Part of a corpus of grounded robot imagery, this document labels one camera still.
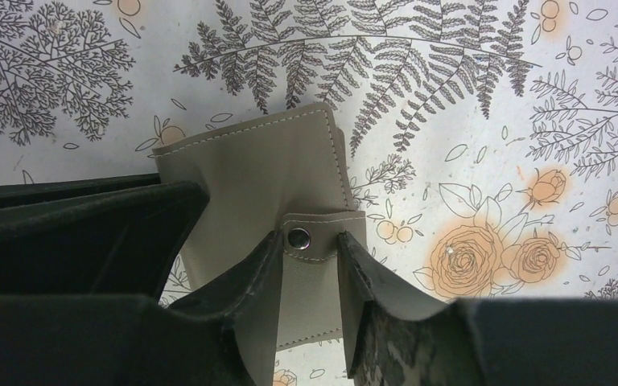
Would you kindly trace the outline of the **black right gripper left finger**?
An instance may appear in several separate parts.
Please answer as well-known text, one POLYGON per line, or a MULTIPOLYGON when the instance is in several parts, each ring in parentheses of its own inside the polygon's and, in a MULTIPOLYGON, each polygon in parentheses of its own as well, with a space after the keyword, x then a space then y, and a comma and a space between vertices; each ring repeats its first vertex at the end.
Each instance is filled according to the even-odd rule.
POLYGON ((282 234, 169 306, 195 183, 0 186, 0 385, 269 385, 282 234))

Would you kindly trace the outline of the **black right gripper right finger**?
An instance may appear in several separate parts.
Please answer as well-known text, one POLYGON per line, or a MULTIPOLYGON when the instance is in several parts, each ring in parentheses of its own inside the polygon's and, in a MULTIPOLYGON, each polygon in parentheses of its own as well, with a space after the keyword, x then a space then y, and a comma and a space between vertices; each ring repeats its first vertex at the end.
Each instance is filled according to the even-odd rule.
POLYGON ((442 302, 336 238, 348 377, 356 385, 618 385, 618 300, 442 302))

